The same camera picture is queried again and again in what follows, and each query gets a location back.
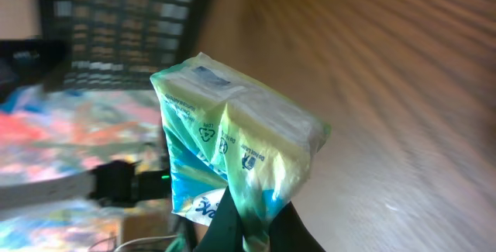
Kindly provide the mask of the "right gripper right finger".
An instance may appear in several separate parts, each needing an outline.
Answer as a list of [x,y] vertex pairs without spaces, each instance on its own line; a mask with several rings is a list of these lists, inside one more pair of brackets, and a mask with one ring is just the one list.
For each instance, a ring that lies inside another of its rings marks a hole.
[[269,237],[271,252],[325,252],[306,229],[291,202],[270,224]]

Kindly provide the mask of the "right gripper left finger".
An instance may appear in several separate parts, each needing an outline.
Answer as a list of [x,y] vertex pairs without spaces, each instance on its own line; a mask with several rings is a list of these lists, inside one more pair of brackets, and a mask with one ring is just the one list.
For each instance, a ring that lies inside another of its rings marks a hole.
[[226,188],[214,218],[194,252],[243,252],[243,226]]

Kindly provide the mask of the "teal silver small box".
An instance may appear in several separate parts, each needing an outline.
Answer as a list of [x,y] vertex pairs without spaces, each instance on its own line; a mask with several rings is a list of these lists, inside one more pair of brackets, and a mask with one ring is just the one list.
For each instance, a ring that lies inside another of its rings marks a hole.
[[198,54],[150,78],[170,158],[172,211],[209,225],[230,192],[248,251],[308,179],[329,125],[265,84]]

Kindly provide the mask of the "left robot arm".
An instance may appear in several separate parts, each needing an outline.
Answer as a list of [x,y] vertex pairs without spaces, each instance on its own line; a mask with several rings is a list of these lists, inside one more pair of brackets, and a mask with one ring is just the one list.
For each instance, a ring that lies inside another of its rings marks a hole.
[[[2,40],[1,65],[19,76],[14,85],[39,81],[70,55],[62,40]],[[103,207],[132,208],[171,196],[168,169],[136,172],[136,165],[113,161],[50,181],[1,187],[1,219],[61,207],[71,201],[96,201]]]

